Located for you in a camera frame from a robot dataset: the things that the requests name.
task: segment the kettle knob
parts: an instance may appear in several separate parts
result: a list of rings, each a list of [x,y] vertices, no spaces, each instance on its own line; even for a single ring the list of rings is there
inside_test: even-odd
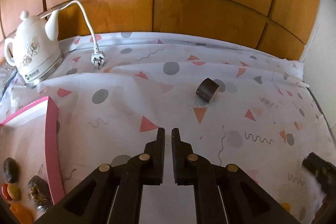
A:
[[[21,12],[20,18],[22,21],[24,21],[28,18],[28,16],[29,16],[29,12],[25,10]]]

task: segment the kettle base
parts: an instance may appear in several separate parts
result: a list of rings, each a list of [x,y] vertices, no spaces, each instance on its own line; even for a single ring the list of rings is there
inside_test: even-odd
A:
[[[61,65],[63,62],[63,56],[62,53],[60,52],[59,57],[56,59],[56,61],[46,70],[46,72],[41,75],[40,77],[34,79],[33,81],[29,81],[28,83],[26,82],[26,85],[30,88],[35,87],[39,82],[46,80],[48,77],[50,77],[56,70],[57,68]]]

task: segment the brass rivet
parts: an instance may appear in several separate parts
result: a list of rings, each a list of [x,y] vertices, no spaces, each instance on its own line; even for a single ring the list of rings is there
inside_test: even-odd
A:
[[[102,164],[99,166],[99,171],[101,172],[107,172],[108,170],[110,170],[110,166],[108,164]]]
[[[150,158],[150,156],[148,155],[148,154],[141,154],[140,156],[139,156],[139,159],[140,160],[149,160],[149,158]]]
[[[198,156],[196,154],[189,154],[188,160],[196,161],[198,159]]]
[[[230,171],[230,172],[237,172],[238,171],[238,166],[235,165],[235,164],[229,164],[227,166],[227,169]]]

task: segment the pink tray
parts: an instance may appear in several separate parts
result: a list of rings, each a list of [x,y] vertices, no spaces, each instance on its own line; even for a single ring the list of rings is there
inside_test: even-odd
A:
[[[56,204],[64,197],[58,164],[57,112],[55,102],[46,96],[23,107],[0,123],[1,167],[8,157],[18,162],[18,185],[22,191],[19,203],[30,208],[32,212],[36,210],[28,199],[27,185],[34,175],[38,175],[39,170],[42,170],[42,178],[49,184],[53,203]],[[39,217],[41,214],[36,212],[34,215]]]

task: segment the white ceramic kettle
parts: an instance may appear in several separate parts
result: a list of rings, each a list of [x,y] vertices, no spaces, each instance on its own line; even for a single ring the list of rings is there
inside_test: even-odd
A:
[[[58,43],[58,13],[52,12],[48,21],[30,16],[28,11],[20,15],[22,20],[15,38],[5,40],[4,55],[11,66],[16,66],[26,83],[45,75],[61,57]],[[9,44],[13,43],[13,58]]]

